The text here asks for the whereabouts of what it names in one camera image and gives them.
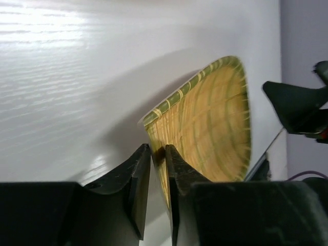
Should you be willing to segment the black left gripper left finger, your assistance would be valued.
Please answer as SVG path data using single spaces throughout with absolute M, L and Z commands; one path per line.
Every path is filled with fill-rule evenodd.
M 143 240 L 151 151 L 142 144 L 126 161 L 84 187 L 77 245 L 139 245 Z

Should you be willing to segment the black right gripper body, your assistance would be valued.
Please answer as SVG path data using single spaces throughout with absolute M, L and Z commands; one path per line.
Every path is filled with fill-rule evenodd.
M 323 82 L 324 87 L 306 88 L 310 105 L 305 118 L 306 137 L 315 139 L 316 142 L 327 142 L 327 60 L 314 65 L 313 72 Z

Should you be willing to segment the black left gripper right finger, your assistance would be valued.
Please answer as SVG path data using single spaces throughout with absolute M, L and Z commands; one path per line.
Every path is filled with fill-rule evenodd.
M 211 182 L 166 146 L 173 245 L 327 245 L 327 180 Z

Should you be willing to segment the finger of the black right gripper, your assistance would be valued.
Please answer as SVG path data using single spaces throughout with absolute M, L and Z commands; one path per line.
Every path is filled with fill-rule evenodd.
M 323 133 L 327 130 L 327 86 L 311 89 L 267 81 L 262 89 L 288 133 Z

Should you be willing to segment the rectangular woven bamboo tray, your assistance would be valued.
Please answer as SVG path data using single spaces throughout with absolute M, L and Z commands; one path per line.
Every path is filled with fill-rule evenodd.
M 167 145 L 210 181 L 243 181 L 252 147 L 248 83 L 240 58 L 229 55 L 211 62 L 148 112 L 141 124 L 165 201 L 170 200 Z

